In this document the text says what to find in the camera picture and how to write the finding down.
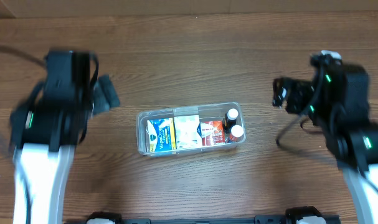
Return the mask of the blue Vicks VapoDrops box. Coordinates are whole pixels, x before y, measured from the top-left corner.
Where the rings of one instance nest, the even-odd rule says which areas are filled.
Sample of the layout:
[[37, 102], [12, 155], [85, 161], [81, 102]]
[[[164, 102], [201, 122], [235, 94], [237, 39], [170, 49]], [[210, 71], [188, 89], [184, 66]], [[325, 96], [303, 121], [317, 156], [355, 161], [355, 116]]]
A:
[[173, 152], [176, 150], [176, 137], [173, 118], [147, 120], [149, 152]]

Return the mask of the dark bottle white cap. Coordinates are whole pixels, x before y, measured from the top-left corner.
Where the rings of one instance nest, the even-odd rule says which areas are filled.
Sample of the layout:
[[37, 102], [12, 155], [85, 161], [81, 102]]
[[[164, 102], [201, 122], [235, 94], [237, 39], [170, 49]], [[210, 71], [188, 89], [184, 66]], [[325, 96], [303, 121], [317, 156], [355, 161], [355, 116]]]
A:
[[228, 112], [226, 112], [225, 118], [222, 122], [223, 129], [226, 133], [230, 133], [232, 126], [236, 125], [238, 115], [239, 112], [235, 108], [231, 108], [228, 110]]

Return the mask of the orange bottle white cap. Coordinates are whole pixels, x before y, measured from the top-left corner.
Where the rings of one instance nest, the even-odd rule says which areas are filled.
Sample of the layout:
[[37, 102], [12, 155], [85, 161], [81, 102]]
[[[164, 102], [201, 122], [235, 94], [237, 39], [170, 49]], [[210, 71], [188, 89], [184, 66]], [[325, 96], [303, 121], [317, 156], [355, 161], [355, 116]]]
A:
[[230, 134], [227, 138], [227, 142], [237, 142], [244, 134], [244, 129], [240, 125], [232, 126], [230, 129]]

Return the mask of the white medicine box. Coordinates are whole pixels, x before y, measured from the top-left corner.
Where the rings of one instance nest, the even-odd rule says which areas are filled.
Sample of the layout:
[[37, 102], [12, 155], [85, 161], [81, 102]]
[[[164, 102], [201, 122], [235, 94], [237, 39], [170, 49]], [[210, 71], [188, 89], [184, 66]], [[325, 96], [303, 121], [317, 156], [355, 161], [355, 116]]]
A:
[[199, 115], [176, 116], [174, 118], [176, 147], [189, 149], [202, 147], [201, 122]]

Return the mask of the red medicine box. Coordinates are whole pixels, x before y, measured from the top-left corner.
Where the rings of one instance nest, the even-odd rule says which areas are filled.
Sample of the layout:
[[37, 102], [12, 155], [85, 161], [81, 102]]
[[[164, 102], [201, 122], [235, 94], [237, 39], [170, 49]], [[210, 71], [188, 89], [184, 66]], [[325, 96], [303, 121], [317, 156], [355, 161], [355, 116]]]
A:
[[204, 146], [224, 144], [222, 121], [204, 121], [201, 123], [202, 143]]

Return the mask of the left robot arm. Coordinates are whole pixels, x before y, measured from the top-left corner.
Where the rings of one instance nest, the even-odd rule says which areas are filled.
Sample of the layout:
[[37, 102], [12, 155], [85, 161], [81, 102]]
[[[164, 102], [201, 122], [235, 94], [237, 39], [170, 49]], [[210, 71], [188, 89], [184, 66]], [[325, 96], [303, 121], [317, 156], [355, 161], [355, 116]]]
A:
[[51, 50], [47, 76], [11, 114], [15, 166], [14, 223], [61, 223], [65, 188], [88, 120], [120, 105], [97, 55]]

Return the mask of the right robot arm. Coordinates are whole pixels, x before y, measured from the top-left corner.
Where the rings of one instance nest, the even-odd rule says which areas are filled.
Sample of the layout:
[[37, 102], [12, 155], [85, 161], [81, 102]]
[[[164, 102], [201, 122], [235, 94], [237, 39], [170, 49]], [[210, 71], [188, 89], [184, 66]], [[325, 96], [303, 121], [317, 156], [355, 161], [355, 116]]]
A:
[[359, 64], [345, 63], [337, 52], [311, 55], [312, 80], [289, 77], [273, 81], [274, 107], [297, 117], [276, 136], [278, 148], [323, 163], [324, 156], [281, 143], [296, 124], [319, 127], [334, 164], [343, 173], [359, 223], [378, 223], [378, 123], [369, 117], [369, 75]]

